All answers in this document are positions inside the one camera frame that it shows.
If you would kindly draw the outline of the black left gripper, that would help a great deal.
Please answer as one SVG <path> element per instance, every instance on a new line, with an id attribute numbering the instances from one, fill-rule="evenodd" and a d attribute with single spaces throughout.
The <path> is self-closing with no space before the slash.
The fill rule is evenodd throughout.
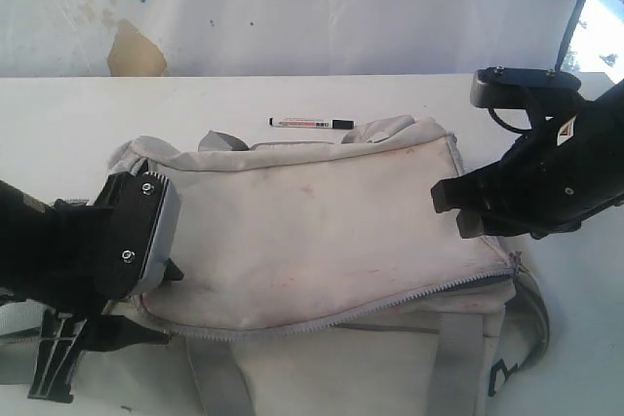
<path id="1" fill-rule="evenodd" d="M 108 299 L 96 292 L 94 267 L 109 211 L 96 205 L 62 200 L 52 209 L 52 225 L 44 230 L 47 243 L 36 258 L 37 291 L 44 304 L 35 370 L 28 396 L 72 401 L 71 379 L 85 352 L 107 353 L 133 345 L 167 345 L 168 334 L 124 316 L 105 313 Z M 184 273 L 169 258 L 164 282 L 179 282 Z"/>

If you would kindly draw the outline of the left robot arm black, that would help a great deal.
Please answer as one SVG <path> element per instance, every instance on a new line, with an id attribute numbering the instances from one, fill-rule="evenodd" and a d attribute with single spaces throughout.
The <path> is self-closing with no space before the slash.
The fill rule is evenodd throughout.
<path id="1" fill-rule="evenodd" d="M 85 351 L 169 342 L 104 310 L 182 279 L 171 259 L 179 211 L 173 183 L 155 172 L 110 175 L 91 205 L 49 206 L 2 183 L 1 302 L 44 307 L 30 398 L 70 403 L 70 379 Z"/>

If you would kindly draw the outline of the right robot arm black grey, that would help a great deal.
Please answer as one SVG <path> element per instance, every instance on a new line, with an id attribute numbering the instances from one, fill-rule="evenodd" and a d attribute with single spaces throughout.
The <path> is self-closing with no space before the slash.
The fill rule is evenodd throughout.
<path id="1" fill-rule="evenodd" d="M 496 162 L 431 189 L 434 209 L 457 210 L 459 234 L 542 239 L 578 230 L 623 202 L 623 86 L 595 100 L 516 88 L 530 128 Z"/>

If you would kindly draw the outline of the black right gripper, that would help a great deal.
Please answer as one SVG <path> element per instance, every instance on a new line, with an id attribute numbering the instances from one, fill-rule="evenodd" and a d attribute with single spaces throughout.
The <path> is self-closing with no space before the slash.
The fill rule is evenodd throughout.
<path id="1" fill-rule="evenodd" d="M 548 121 L 518 139 L 498 163 L 438 181 L 431 197 L 436 213 L 460 209 L 462 239 L 541 239 L 579 230 L 585 215 L 582 120 Z"/>

